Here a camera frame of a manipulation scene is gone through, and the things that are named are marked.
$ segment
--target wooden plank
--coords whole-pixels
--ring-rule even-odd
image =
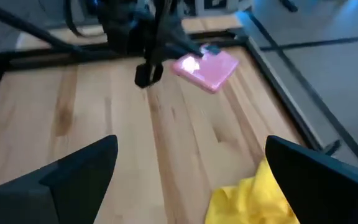
[[[191,31],[239,25],[233,17],[183,24]],[[22,47],[42,45],[21,38]],[[250,56],[228,51],[241,63],[214,95],[174,75],[171,62],[160,82],[137,88],[141,58],[6,74],[0,184],[116,134],[116,169],[95,223],[203,223],[213,189],[254,175],[267,135],[297,141]]]

